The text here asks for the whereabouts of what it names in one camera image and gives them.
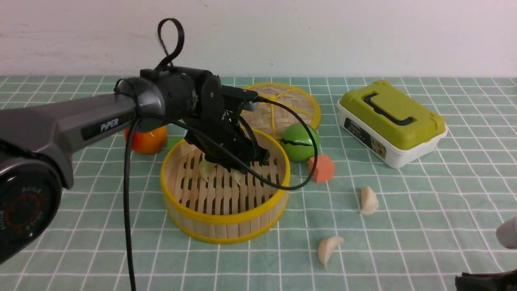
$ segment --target yellow rim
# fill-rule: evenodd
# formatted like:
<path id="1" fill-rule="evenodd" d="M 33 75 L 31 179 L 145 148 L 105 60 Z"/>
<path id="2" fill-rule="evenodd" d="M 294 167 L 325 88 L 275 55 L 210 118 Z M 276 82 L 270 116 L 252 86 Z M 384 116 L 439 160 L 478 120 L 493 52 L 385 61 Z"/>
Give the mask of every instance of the yellow rim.
<path id="1" fill-rule="evenodd" d="M 267 140 L 269 140 L 271 143 L 277 147 L 280 152 L 282 153 L 282 158 L 285 161 L 285 175 L 282 181 L 282 186 L 289 186 L 289 180 L 291 177 L 291 164 L 289 163 L 289 159 L 287 158 L 287 154 L 285 153 L 284 149 L 280 146 L 280 144 L 274 140 L 269 135 L 253 129 L 253 132 L 255 134 L 261 135 L 265 137 Z M 182 139 L 180 142 L 178 142 L 167 154 L 165 157 L 165 160 L 163 161 L 161 172 L 160 172 L 160 184 L 163 191 L 163 194 L 167 201 L 169 201 L 176 209 L 179 214 L 186 216 L 190 219 L 193 219 L 195 221 L 209 223 L 209 224 L 234 224 L 234 223 L 241 223 L 248 221 L 250 219 L 253 219 L 255 217 L 261 216 L 262 214 L 269 211 L 274 205 L 282 199 L 282 197 L 285 195 L 285 190 L 277 190 L 277 192 L 271 197 L 269 200 L 267 200 L 264 204 L 258 206 L 257 208 L 254 208 L 252 210 L 248 210 L 246 212 L 242 213 L 236 213 L 236 214 L 229 214 L 229 215 L 210 215 L 205 213 L 199 213 L 197 211 L 194 211 L 192 209 L 189 209 L 183 205 L 181 205 L 176 199 L 174 199 L 173 194 L 171 191 L 167 188 L 167 185 L 165 183 L 165 166 L 169 162 L 169 159 L 172 157 L 173 153 L 178 149 L 179 146 L 181 146 L 183 143 L 185 143 L 185 139 Z"/>
<path id="2" fill-rule="evenodd" d="M 291 85 L 287 85 L 287 84 L 282 84 L 282 83 L 258 83 L 258 84 L 253 84 L 253 85 L 249 85 L 249 86 L 246 86 L 244 87 L 244 89 L 246 90 L 253 90 L 254 87 L 257 87 L 257 86 L 279 86 L 279 87 L 285 87 L 286 90 L 280 94 L 278 94 L 277 96 L 274 96 L 272 98 L 270 98 L 269 96 L 262 96 L 264 98 L 268 98 L 268 99 L 271 99 L 273 101 L 277 101 L 277 99 L 279 97 L 281 97 L 282 95 L 288 93 L 288 92 L 292 92 L 292 91 L 296 91 L 300 94 L 302 94 L 303 96 L 305 96 L 305 98 L 307 98 L 307 100 L 309 100 L 309 102 L 312 104 L 312 107 L 314 108 L 314 114 L 310 114 L 308 112 L 305 112 L 299 108 L 295 108 L 295 107 L 291 107 L 287 104 L 284 104 L 286 105 L 287 107 L 289 107 L 290 109 L 292 109 L 293 111 L 295 112 L 299 112 L 299 113 L 302 113 L 302 114 L 305 114 L 307 116 L 310 116 L 312 117 L 312 121 L 311 123 L 309 124 L 314 130 L 318 129 L 318 126 L 320 125 L 320 121 L 321 121 L 321 117 L 322 117 L 322 114 L 321 114 L 321 109 L 320 109 L 320 105 L 318 104 L 318 102 L 316 101 L 316 99 L 314 99 L 314 97 L 312 97 L 309 93 L 307 93 L 306 91 L 300 89 L 300 88 L 297 88 L 297 87 L 294 87 L 294 86 L 291 86 Z M 276 137 L 276 134 L 275 134 L 275 130 L 276 130 L 276 125 L 275 125 L 275 115 L 274 115 L 274 107 L 275 105 L 273 104 L 268 104 L 271 108 L 271 127 L 272 127 L 272 135 L 273 137 Z"/>
<path id="3" fill-rule="evenodd" d="M 167 207 L 167 214 L 169 215 L 169 217 L 171 218 L 172 222 L 176 225 L 176 227 L 179 230 L 181 230 L 187 236 L 192 237 L 195 240 L 206 242 L 206 243 L 211 243 L 211 244 L 233 244 L 233 243 L 240 243 L 240 242 L 245 242 L 245 241 L 248 241 L 248 240 L 252 240 L 254 238 L 257 238 L 257 237 L 261 236 L 265 232 L 267 232 L 270 228 L 273 227 L 273 225 L 275 225 L 280 220 L 280 217 L 282 217 L 282 214 L 285 212 L 285 209 L 287 208 L 287 202 L 288 202 L 288 199 L 285 200 L 285 203 L 282 206 L 282 209 L 280 210 L 280 213 L 278 213 L 277 217 L 275 217 L 275 219 L 273 219 L 271 222 L 269 222 L 263 228 L 259 229 L 258 231 L 252 232 L 249 235 L 245 235 L 245 236 L 241 236 L 241 237 L 236 237 L 236 238 L 231 238 L 231 239 L 218 239 L 218 238 L 211 238 L 211 237 L 200 236 L 200 235 L 198 235 L 196 233 L 188 231 L 187 229 L 185 229 L 183 227 L 182 224 L 178 223 L 178 221 L 174 219 L 174 216 L 172 215 L 172 213 L 170 212 L 168 207 Z"/>

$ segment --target red block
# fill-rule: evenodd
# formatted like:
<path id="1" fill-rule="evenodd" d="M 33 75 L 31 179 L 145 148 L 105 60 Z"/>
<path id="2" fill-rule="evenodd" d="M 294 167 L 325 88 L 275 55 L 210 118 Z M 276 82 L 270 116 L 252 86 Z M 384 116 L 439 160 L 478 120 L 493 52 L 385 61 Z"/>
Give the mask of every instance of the red block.
<path id="1" fill-rule="evenodd" d="M 314 166 L 314 157 L 309 159 L 309 172 L 311 172 L 313 166 Z M 335 170 L 336 170 L 336 165 L 330 160 L 328 155 L 326 155 L 326 154 L 318 155 L 316 171 L 314 171 L 314 175 L 312 176 L 312 179 L 316 183 L 329 181 L 332 178 L 334 178 Z"/>

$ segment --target storage box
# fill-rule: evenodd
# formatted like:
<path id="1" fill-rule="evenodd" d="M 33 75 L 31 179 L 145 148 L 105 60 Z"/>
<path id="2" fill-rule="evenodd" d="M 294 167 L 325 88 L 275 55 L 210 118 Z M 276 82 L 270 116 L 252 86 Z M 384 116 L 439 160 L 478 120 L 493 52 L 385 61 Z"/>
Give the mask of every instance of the storage box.
<path id="1" fill-rule="evenodd" d="M 385 80 L 345 93 L 338 122 L 389 167 L 430 152 L 447 135 L 444 119 Z"/>

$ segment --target bamboo steamer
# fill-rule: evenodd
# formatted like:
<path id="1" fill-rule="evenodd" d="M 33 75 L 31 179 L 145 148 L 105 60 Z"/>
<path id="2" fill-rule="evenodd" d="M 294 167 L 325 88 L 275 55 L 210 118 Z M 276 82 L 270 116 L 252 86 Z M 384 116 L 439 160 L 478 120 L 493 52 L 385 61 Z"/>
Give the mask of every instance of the bamboo steamer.
<path id="1" fill-rule="evenodd" d="M 317 130 L 321 120 L 318 102 L 306 91 L 286 84 L 259 83 L 245 87 L 260 96 L 282 103 L 298 114 L 303 122 Z M 251 128 L 258 129 L 279 140 L 286 128 L 299 121 L 287 110 L 268 103 L 261 103 L 255 111 L 243 111 L 241 116 Z"/>
<path id="2" fill-rule="evenodd" d="M 269 135 L 253 131 L 270 158 L 268 165 L 256 163 L 251 168 L 276 184 L 288 186 L 291 169 L 284 150 Z M 260 236 L 280 219 L 287 205 L 287 191 L 268 186 L 249 173 L 238 185 L 219 165 L 207 183 L 199 173 L 203 156 L 197 147 L 181 140 L 161 168 L 165 206 L 181 231 L 207 243 L 239 243 Z"/>

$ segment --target white object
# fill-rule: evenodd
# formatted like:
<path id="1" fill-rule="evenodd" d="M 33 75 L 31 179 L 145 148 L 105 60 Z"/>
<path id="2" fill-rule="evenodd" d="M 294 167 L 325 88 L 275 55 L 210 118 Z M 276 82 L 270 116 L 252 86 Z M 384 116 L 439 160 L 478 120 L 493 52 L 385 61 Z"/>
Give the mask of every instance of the white object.
<path id="1" fill-rule="evenodd" d="M 495 231 L 499 243 L 507 249 L 517 249 L 517 216 L 505 221 Z"/>
<path id="2" fill-rule="evenodd" d="M 216 169 L 217 164 L 207 162 L 205 159 L 199 164 L 199 174 L 208 183 L 208 177 Z"/>
<path id="3" fill-rule="evenodd" d="M 242 179 L 242 173 L 239 170 L 232 169 L 230 171 L 230 174 L 232 175 L 232 181 L 235 181 L 237 185 L 240 185 L 240 179 Z"/>
<path id="4" fill-rule="evenodd" d="M 379 200 L 370 186 L 361 188 L 361 215 L 371 215 L 379 208 Z"/>
<path id="5" fill-rule="evenodd" d="M 343 243 L 345 241 L 342 237 L 339 236 L 333 236 L 326 238 L 320 242 L 320 245 L 318 246 L 318 259 L 320 260 L 320 263 L 325 266 L 325 269 L 327 268 L 327 262 L 330 259 L 330 256 L 336 249 L 336 247 Z"/>
<path id="6" fill-rule="evenodd" d="M 412 149 L 409 150 L 401 150 L 392 145 L 389 141 L 387 141 L 384 137 L 382 137 L 380 134 L 378 134 L 376 131 L 374 131 L 371 127 L 369 127 L 366 123 L 364 123 L 361 119 L 357 118 L 355 115 L 353 115 L 350 111 L 346 110 L 338 101 L 337 103 L 338 109 L 339 109 L 339 115 L 338 115 L 338 122 L 339 126 L 342 128 L 345 128 L 345 120 L 349 118 L 352 120 L 355 124 L 357 124 L 361 129 L 366 131 L 368 134 L 370 134 L 371 137 L 376 139 L 380 144 L 382 144 L 386 148 L 386 157 L 383 158 L 380 156 L 377 152 L 372 150 L 369 146 L 367 146 L 368 149 L 370 149 L 373 153 L 375 153 L 376 156 L 378 156 L 380 159 L 382 159 L 386 165 L 388 165 L 391 168 L 400 168 L 407 163 L 410 163 L 436 149 L 436 145 L 442 139 L 447 135 L 448 128 L 445 126 L 445 131 L 432 138 L 431 140 L 421 143 Z"/>
<path id="7" fill-rule="evenodd" d="M 0 75 L 133 76 L 165 56 L 156 28 L 175 17 L 174 64 L 221 76 L 517 76 L 515 0 L 0 3 Z M 169 53 L 176 36 L 163 26 Z"/>

